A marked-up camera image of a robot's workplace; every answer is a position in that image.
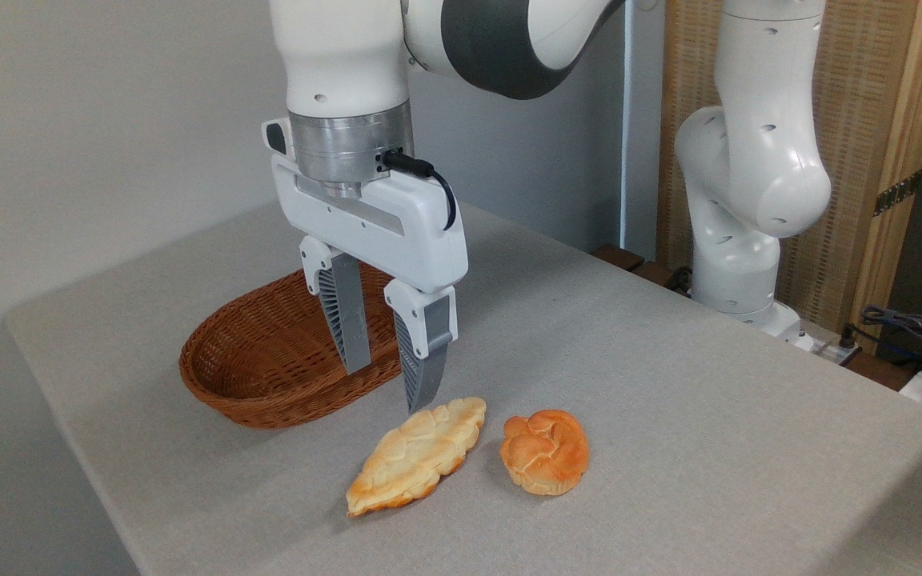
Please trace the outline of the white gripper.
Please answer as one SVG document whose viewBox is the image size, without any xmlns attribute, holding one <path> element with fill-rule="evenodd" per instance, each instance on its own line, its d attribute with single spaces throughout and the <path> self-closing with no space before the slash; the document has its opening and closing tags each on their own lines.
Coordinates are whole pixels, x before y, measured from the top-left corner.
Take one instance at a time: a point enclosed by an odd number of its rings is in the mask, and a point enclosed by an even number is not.
<svg viewBox="0 0 922 576">
<path fill-rule="evenodd" d="M 285 154 L 274 153 L 271 161 L 285 215 L 312 236 L 299 247 L 305 281 L 319 298 L 347 374 L 372 361 L 359 260 L 394 277 L 384 295 L 394 310 L 407 409 L 421 410 L 438 393 L 447 349 L 458 337 L 451 285 L 468 271 L 461 219 L 445 230 L 449 206 L 442 187 L 392 172 L 363 186 L 359 199 L 336 198 L 298 174 Z"/>
</svg>

